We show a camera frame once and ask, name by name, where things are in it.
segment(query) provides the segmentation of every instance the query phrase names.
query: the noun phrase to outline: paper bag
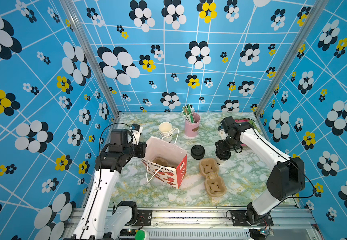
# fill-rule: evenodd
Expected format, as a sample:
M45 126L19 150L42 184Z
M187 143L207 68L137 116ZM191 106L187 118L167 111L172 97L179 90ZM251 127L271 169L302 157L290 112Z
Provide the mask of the paper bag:
M187 170L187 151L157 137L150 137L146 143L142 162L147 168L148 177L155 175L160 181L178 189ZM156 158L166 160L168 166L154 163Z

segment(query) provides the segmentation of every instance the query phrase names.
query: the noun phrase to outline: black cup lid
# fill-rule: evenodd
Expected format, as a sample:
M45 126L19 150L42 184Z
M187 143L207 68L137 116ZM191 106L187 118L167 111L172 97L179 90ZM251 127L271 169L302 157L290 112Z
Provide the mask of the black cup lid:
M201 145L195 145L191 148L191 156L196 160L203 159L204 153L204 147Z

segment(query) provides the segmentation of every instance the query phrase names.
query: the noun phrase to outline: white bottle with green cap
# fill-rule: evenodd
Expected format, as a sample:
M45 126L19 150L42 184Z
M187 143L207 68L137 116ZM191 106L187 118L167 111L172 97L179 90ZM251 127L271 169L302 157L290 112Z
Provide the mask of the white bottle with green cap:
M135 235L135 240L149 240L149 233L144 229L140 229Z

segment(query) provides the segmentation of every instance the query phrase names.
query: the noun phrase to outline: green bottle cap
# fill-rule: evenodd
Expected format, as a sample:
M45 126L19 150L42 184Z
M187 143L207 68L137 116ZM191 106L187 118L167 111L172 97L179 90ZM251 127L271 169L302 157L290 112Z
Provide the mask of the green bottle cap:
M145 239L145 232L143 230L137 231L135 235L135 240L144 240Z

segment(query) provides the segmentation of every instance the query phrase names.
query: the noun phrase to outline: marble tabletop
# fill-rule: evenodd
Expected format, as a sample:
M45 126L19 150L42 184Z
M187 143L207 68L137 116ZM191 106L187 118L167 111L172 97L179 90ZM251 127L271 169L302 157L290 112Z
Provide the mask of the marble tabletop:
M177 145L188 151L187 171L179 189L156 179L146 180L146 168L141 159L133 158L120 175L111 197L117 205L121 201L135 201L138 207L189 207L189 206L246 206L256 199L266 188L270 174L265 163L248 147L219 166L219 175L224 179L227 193L222 197L210 197L205 191L205 178L200 175L199 160L191 157L191 147L200 144L205 148L204 158L215 157L215 142L220 140L217 127L228 116L234 119L252 118L253 113L199 113L201 117L199 134L193 139L184 135L184 117L181 113L122 113L119 122L131 125L138 123L143 127L145 141L159 137L158 125L171 122L179 128ZM295 205L287 199L285 205Z

